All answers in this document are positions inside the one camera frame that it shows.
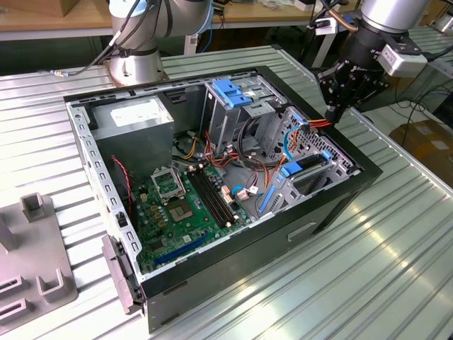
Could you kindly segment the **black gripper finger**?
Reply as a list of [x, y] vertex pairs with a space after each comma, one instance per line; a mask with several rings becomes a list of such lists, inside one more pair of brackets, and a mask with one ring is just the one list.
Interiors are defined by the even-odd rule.
[[388, 89], [385, 79], [348, 79], [341, 86], [341, 115], [354, 106], [361, 105]]
[[345, 109], [341, 99], [345, 81], [337, 77], [335, 69], [327, 69], [317, 74], [317, 81], [321, 94], [328, 109], [325, 118], [331, 123], [338, 123]]

